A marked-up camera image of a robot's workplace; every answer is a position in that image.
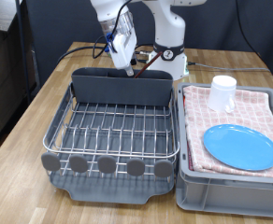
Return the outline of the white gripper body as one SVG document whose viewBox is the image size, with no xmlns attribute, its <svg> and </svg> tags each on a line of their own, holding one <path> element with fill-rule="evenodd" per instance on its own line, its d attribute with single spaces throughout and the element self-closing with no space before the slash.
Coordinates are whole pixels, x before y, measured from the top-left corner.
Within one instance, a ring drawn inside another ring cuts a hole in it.
<svg viewBox="0 0 273 224">
<path fill-rule="evenodd" d="M 131 70 L 131 59 L 135 52 L 137 36 L 134 31 L 127 35 L 116 35 L 113 42 L 115 52 L 111 53 L 112 61 L 117 69 Z"/>
</svg>

